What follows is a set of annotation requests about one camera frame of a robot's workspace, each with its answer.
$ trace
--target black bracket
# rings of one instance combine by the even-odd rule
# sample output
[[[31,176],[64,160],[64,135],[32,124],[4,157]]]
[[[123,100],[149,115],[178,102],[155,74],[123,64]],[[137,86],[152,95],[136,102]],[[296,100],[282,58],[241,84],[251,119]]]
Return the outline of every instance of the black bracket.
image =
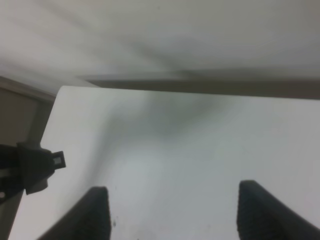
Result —
[[[44,190],[55,170],[65,167],[62,151],[52,153],[35,143],[0,144],[0,205],[24,189],[27,195]]]

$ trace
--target white wall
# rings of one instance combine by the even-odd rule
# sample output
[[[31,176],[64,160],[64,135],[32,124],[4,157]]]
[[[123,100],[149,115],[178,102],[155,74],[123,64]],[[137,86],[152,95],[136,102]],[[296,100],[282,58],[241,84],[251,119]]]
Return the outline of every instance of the white wall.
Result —
[[[271,68],[320,76],[316,0],[1,0],[0,74],[56,93],[79,76]]]

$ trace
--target white surface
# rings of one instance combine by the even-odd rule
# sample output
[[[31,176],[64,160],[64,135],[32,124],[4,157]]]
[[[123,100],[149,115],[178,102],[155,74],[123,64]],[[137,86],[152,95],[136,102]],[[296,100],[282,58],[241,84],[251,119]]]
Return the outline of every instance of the white surface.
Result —
[[[237,240],[254,179],[320,227],[320,101],[64,87],[42,147],[67,167],[24,196],[10,240],[34,240],[107,186],[113,240]]]
[[[0,75],[52,93],[89,86],[83,75],[181,69],[319,79],[319,9],[316,0],[0,0]]]

